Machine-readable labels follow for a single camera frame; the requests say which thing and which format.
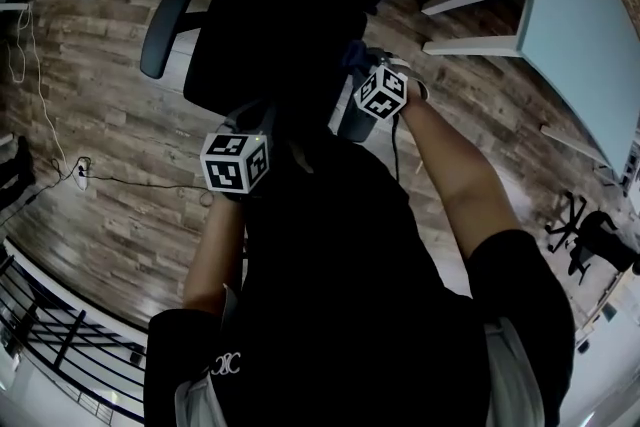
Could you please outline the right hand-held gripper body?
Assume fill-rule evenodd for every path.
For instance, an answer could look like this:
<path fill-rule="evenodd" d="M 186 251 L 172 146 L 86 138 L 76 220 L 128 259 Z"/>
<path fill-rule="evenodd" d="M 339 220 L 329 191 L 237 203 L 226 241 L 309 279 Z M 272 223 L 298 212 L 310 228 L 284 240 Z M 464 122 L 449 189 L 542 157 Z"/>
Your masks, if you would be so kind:
<path fill-rule="evenodd" d="M 371 71 L 370 76 L 354 93 L 356 106 L 376 120 L 392 118 L 407 103 L 410 80 L 418 84 L 421 98 L 427 101 L 429 91 L 422 76 L 403 59 L 388 58 Z"/>

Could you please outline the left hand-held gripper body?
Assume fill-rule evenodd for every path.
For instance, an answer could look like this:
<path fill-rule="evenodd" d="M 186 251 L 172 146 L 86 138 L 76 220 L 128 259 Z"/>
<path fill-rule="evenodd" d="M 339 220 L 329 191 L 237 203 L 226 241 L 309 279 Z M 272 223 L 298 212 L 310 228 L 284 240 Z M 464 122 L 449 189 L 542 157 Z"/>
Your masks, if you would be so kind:
<path fill-rule="evenodd" d="M 270 140 L 264 134 L 208 133 L 200 162 L 209 191 L 241 201 L 270 171 Z"/>

